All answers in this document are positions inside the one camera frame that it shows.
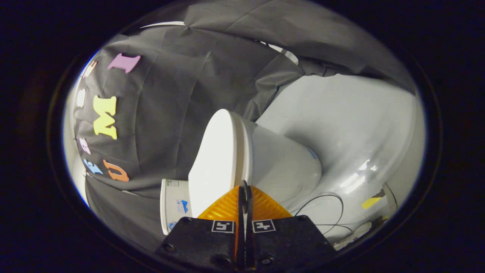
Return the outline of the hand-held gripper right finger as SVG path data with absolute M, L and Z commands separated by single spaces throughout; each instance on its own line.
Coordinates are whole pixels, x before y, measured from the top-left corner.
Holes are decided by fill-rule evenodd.
M 306 271 L 336 256 L 308 216 L 293 217 L 269 195 L 245 185 L 245 271 Z

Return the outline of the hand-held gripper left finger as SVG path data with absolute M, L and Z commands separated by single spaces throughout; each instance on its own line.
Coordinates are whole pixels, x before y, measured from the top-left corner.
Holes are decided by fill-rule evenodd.
M 186 268 L 242 271 L 245 268 L 244 212 L 245 182 L 241 182 L 198 218 L 181 218 L 156 254 Z

